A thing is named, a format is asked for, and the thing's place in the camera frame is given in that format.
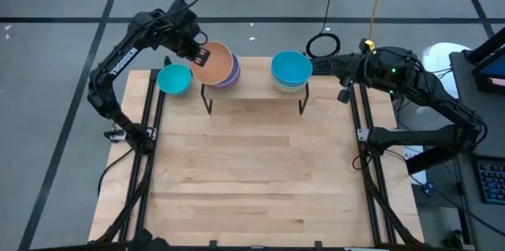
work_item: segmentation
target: teal bowl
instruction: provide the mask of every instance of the teal bowl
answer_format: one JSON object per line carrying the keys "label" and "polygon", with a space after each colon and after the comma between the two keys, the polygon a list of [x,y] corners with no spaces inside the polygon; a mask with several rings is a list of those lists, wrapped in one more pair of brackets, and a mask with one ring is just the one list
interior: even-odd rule
{"label": "teal bowl", "polygon": [[312,75],[312,63],[296,51],[282,51],[271,60],[271,73],[282,86],[298,88]]}
{"label": "teal bowl", "polygon": [[158,73],[158,86],[161,91],[180,96],[188,90],[191,85],[191,71],[182,64],[171,64],[165,66]]}

